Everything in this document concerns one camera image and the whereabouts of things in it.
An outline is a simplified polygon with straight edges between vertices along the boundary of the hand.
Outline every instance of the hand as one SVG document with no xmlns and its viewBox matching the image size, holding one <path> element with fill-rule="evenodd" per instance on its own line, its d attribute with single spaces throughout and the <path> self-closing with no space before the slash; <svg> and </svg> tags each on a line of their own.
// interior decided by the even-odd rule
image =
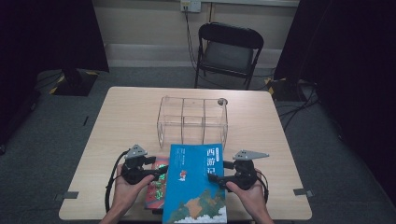
<svg viewBox="0 0 396 224">
<path fill-rule="evenodd" d="M 117 176 L 115 181 L 115 189 L 113 195 L 113 204 L 105 217 L 100 223 L 117 223 L 121 217 L 132 207 L 134 201 L 136 201 L 137 195 L 146 185 L 148 185 L 153 179 L 154 175 L 148 175 L 143 178 L 139 183 L 130 185 L 120 175 L 122 164 L 117 166 Z"/>
<path fill-rule="evenodd" d="M 257 176 L 262 178 L 261 171 L 257 170 Z M 271 219 L 267 206 L 264 200 L 264 193 L 262 184 L 259 180 L 247 190 L 240 189 L 235 183 L 229 181 L 226 183 L 227 187 L 238 196 L 244 205 L 247 212 L 253 217 L 253 219 L 260 224 L 273 224 L 274 221 Z"/>
</svg>

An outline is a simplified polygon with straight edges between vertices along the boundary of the book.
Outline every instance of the book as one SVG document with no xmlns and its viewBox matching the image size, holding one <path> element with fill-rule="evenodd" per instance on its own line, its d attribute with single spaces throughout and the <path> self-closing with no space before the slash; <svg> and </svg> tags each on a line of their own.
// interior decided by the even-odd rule
<svg viewBox="0 0 396 224">
<path fill-rule="evenodd" d="M 151 164 L 151 170 L 158 170 L 169 164 L 169 157 L 158 156 L 155 162 Z M 166 174 L 160 175 L 158 181 L 152 181 L 148 185 L 145 199 L 145 209 L 161 210 L 164 205 L 166 190 Z"/>
<path fill-rule="evenodd" d="M 227 223 L 222 145 L 171 145 L 163 223 Z"/>
</svg>

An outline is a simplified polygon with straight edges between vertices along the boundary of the clear acrylic organizer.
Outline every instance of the clear acrylic organizer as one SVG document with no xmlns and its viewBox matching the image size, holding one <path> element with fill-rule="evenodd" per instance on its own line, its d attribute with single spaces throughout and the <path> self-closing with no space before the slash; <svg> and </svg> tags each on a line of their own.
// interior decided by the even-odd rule
<svg viewBox="0 0 396 224">
<path fill-rule="evenodd" d="M 171 144 L 222 143 L 228 132 L 227 100 L 164 96 L 158 113 L 157 131 L 161 148 Z"/>
</svg>

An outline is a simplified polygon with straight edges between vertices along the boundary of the light wood tabletop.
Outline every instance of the light wood tabletop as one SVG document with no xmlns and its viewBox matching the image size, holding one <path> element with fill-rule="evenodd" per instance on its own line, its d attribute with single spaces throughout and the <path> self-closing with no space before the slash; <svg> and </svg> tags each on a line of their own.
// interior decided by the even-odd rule
<svg viewBox="0 0 396 224">
<path fill-rule="evenodd" d="M 302 189 L 303 185 L 268 92 L 113 87 L 107 93 L 68 190 L 77 191 L 78 197 L 64 199 L 59 213 L 61 219 L 102 219 L 106 213 L 106 185 L 114 163 L 134 144 L 145 149 L 148 156 L 169 154 L 169 148 L 160 148 L 157 134 L 157 118 L 164 96 L 227 99 L 224 160 L 233 161 L 233 155 L 241 149 L 268 153 L 268 158 L 253 162 L 268 179 L 267 205 L 271 217 L 278 220 L 311 218 L 306 196 L 294 194 L 293 190 Z M 234 172 L 225 170 L 225 175 L 234 175 Z M 146 189 L 143 189 L 124 220 L 162 220 L 161 215 L 152 215 L 144 209 L 145 195 Z M 251 220 L 236 195 L 226 193 L 226 203 L 228 220 Z"/>
</svg>

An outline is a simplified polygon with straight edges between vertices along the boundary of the electrical socket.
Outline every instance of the electrical socket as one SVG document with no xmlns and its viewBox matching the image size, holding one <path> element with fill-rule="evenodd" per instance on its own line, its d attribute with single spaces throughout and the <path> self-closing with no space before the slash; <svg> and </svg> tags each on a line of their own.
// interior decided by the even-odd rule
<svg viewBox="0 0 396 224">
<path fill-rule="evenodd" d="M 201 12 L 201 1 L 180 0 L 180 11 Z"/>
</svg>

